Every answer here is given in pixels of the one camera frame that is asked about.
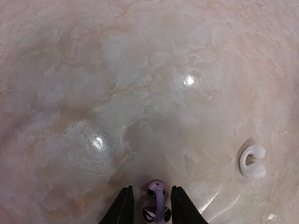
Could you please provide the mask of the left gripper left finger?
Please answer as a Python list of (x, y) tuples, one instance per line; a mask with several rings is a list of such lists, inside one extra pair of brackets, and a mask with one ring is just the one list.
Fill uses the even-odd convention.
[(120, 190), (112, 205), (99, 224), (133, 224), (135, 199), (133, 187), (128, 185)]

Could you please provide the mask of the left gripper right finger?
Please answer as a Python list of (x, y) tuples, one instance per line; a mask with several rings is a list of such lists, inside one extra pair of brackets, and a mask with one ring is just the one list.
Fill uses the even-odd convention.
[(171, 189), (171, 212), (173, 224), (208, 224), (180, 186)]

